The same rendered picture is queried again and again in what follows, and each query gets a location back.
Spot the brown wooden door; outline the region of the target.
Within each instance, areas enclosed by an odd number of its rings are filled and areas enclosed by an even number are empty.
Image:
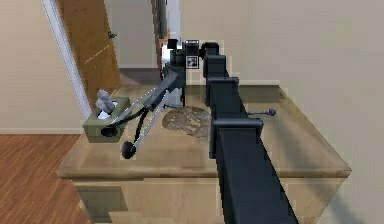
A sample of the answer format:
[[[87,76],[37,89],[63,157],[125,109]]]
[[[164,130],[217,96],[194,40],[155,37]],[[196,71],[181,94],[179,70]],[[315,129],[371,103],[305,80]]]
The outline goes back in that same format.
[[[104,0],[55,0],[91,108],[97,92],[112,93],[120,73]]]

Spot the light wooden desk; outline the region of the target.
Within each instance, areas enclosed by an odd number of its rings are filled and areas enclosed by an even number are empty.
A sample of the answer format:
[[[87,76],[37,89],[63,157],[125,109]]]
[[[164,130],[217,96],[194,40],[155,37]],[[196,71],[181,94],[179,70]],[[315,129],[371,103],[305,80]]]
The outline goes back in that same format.
[[[242,86],[248,110],[264,117],[262,140],[300,224],[316,224],[351,169],[277,85]],[[208,111],[205,89],[189,86],[186,103]],[[120,143],[81,136],[57,169],[80,196],[93,224],[224,224],[216,164],[208,137],[162,126],[159,115],[135,156]]]

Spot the green tissue box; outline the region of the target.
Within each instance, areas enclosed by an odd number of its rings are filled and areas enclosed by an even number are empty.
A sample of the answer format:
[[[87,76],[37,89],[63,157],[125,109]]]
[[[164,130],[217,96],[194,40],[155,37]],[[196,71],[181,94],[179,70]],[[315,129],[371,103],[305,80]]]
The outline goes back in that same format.
[[[128,97],[113,97],[112,101],[115,109],[111,114],[105,113],[100,108],[95,108],[84,122],[83,129],[90,143],[117,143],[120,140],[126,127],[125,124],[119,125],[114,136],[110,137],[103,136],[101,130],[130,106],[130,99]]]

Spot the dark grey pen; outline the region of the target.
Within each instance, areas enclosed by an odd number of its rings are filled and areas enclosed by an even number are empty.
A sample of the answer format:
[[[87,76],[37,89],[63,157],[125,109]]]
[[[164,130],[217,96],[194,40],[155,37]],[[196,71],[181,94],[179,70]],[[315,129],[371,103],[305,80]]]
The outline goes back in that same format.
[[[255,110],[255,111],[247,111],[248,115],[268,115],[268,116],[275,116],[276,110],[273,108],[268,108],[265,110]]]

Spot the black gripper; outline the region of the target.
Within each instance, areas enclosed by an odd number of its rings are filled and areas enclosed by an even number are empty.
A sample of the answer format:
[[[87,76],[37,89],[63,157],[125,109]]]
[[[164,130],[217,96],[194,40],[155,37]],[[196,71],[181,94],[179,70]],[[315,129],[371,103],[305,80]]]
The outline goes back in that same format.
[[[148,134],[164,107],[177,108],[185,106],[186,86],[186,61],[183,45],[177,39],[169,39],[163,46],[166,52],[162,56],[163,67],[161,69],[162,80],[157,87],[150,89],[142,97],[124,109],[110,124],[101,129],[104,137],[117,135],[117,128],[129,121],[139,118],[135,130],[134,141],[125,141],[121,148],[121,156],[131,159],[137,152],[141,141]],[[144,120],[150,111],[154,111],[153,117],[144,126]]]

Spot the brown round mat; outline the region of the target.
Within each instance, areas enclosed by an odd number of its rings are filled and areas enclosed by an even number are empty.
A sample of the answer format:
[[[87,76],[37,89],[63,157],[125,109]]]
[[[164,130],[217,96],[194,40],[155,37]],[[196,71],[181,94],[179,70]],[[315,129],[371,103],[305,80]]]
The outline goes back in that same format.
[[[195,138],[207,138],[210,119],[208,111],[195,106],[185,106],[167,112],[162,119],[162,126],[168,130],[182,131]]]

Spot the grey tissue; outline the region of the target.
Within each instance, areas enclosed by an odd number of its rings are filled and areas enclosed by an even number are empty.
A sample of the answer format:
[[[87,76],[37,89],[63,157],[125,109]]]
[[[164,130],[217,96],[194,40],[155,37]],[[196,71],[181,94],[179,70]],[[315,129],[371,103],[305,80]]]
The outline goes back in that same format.
[[[95,105],[101,110],[100,114],[103,118],[110,116],[115,109],[115,104],[113,103],[110,95],[102,89],[100,89],[97,93],[97,101]]]

